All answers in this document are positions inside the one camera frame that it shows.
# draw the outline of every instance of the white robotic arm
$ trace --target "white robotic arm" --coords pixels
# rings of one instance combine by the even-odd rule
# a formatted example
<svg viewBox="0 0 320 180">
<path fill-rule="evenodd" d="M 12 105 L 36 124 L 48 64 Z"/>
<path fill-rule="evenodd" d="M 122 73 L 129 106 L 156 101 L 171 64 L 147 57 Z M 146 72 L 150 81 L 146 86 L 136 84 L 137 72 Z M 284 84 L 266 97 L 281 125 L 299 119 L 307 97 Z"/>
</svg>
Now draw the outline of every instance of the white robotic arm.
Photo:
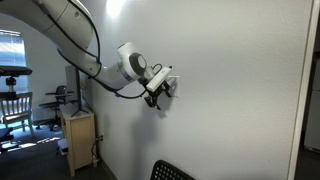
<svg viewBox="0 0 320 180">
<path fill-rule="evenodd" d="M 93 31 L 96 36 L 98 34 L 89 11 L 78 0 L 0 0 L 0 13 L 15 17 L 47 36 L 57 45 L 65 60 L 111 92 L 117 92 L 141 79 L 149 96 L 154 96 L 171 70 L 164 68 L 155 76 L 153 69 L 147 67 L 147 62 L 132 43 L 118 48 L 121 56 L 118 63 L 103 67 L 100 47 L 98 55 L 86 51 Z M 157 106 L 153 102 L 148 104 L 150 107 Z"/>
</svg>

